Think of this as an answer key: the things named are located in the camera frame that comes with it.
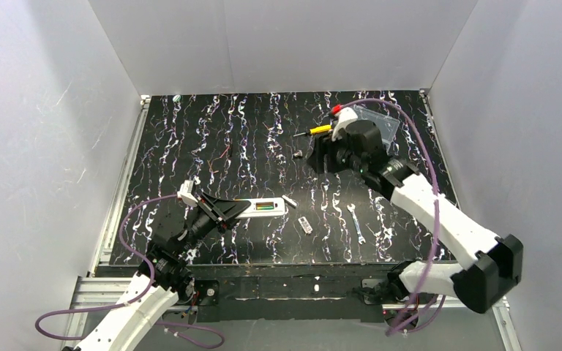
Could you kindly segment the white remote control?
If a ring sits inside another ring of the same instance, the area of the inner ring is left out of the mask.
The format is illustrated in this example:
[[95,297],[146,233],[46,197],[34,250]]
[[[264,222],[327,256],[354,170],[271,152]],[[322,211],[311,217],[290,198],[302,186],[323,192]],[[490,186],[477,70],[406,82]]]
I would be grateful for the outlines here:
[[[243,199],[250,204],[245,211],[242,211],[236,218],[237,219],[253,219],[263,217],[278,217],[283,216],[287,211],[285,201],[281,197],[267,197],[267,198],[251,198]],[[259,202],[274,202],[274,208],[256,208],[256,203]]]

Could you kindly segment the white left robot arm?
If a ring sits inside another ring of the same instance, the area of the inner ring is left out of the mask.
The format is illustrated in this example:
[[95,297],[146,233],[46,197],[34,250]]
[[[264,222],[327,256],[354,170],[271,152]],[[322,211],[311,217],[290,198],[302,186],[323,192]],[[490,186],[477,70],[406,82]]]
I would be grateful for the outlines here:
[[167,238],[149,244],[142,263],[114,305],[85,308],[107,314],[87,335],[75,337],[73,350],[133,350],[162,316],[179,302],[191,312],[206,295],[187,267],[187,253],[210,232],[224,233],[241,219],[255,217],[254,199],[221,200],[211,195],[180,191],[175,199],[191,209],[183,224]]

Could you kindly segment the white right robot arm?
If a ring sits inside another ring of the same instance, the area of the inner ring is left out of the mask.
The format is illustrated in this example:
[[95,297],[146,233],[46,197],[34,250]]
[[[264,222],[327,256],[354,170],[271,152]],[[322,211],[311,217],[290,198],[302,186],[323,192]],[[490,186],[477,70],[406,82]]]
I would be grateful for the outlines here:
[[307,163],[319,174],[352,170],[371,190],[431,230],[454,255],[455,263],[400,263],[387,274],[384,290],[389,296],[454,296],[471,311],[485,313],[520,283],[522,242],[512,234],[500,237],[442,194],[434,195],[415,165],[387,154],[371,121],[353,121],[339,133],[316,136]]

